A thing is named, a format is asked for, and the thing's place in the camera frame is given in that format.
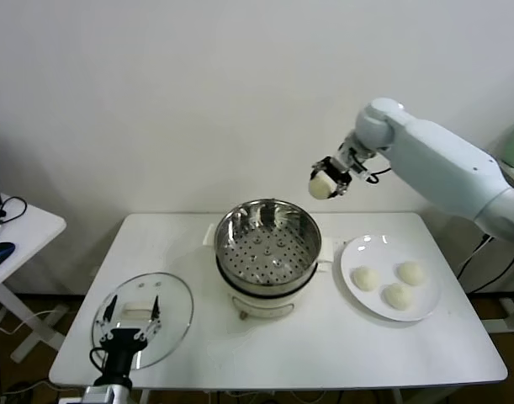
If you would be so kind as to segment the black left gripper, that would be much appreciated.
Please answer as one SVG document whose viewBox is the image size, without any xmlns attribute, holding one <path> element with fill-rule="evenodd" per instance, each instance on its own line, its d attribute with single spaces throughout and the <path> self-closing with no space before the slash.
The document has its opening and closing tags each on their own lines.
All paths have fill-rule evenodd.
<svg viewBox="0 0 514 404">
<path fill-rule="evenodd" d="M 151 317 L 147 324 L 141 328 L 140 337 L 135 337 L 140 330 L 137 328 L 116 328 L 111 334 L 112 338 L 105 338 L 109 334 L 109 324 L 113 318 L 117 295 L 109 295 L 98 309 L 94 320 L 94 330 L 98 341 L 102 339 L 94 352 L 103 352 L 105 362 L 103 365 L 94 363 L 94 367 L 101 375 L 94 381 L 94 385 L 132 385 L 130 371 L 133 358 L 148 346 L 146 339 L 156 335 L 161 328 L 159 296 L 154 299 Z"/>
</svg>

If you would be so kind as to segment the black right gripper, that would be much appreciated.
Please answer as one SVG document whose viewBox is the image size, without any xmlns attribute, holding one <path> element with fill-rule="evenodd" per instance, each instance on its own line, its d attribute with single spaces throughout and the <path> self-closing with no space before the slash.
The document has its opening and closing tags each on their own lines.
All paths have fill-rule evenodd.
<svg viewBox="0 0 514 404">
<path fill-rule="evenodd" d="M 328 182 L 328 199 L 343 196 L 347 191 L 347 186 L 352 182 L 352 177 L 348 170 L 343 166 L 339 166 L 334 157 L 327 156 L 311 166 L 310 179 L 313 179 L 318 173 L 326 173 L 332 180 Z"/>
</svg>

